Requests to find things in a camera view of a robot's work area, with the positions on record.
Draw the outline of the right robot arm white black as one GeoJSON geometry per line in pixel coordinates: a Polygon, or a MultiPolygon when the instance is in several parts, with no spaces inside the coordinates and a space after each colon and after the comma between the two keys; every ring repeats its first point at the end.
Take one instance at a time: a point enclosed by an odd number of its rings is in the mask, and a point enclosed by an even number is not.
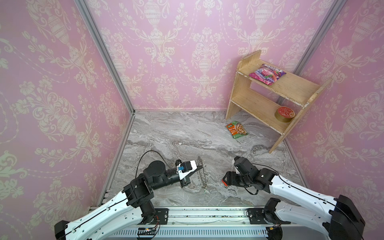
{"type": "Polygon", "coordinates": [[[263,211],[269,223],[291,222],[316,230],[331,240],[362,240],[365,220],[353,201],[344,196],[332,197],[282,177],[278,171],[251,163],[243,157],[234,158],[236,171],[228,171],[222,178],[225,186],[255,188],[276,197],[269,199],[263,211]],[[295,205],[291,206],[277,197],[285,198],[295,205]]]}

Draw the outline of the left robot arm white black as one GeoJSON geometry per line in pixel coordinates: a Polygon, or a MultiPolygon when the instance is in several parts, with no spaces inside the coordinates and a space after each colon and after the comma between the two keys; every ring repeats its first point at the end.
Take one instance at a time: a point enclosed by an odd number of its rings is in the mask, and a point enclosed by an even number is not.
{"type": "Polygon", "coordinates": [[[202,169],[196,161],[177,162],[173,169],[154,161],[111,200],[89,214],[72,222],[55,224],[57,240],[104,240],[112,234],[133,225],[147,224],[155,216],[151,202],[154,190],[180,183],[186,186],[189,177],[202,169]]]}

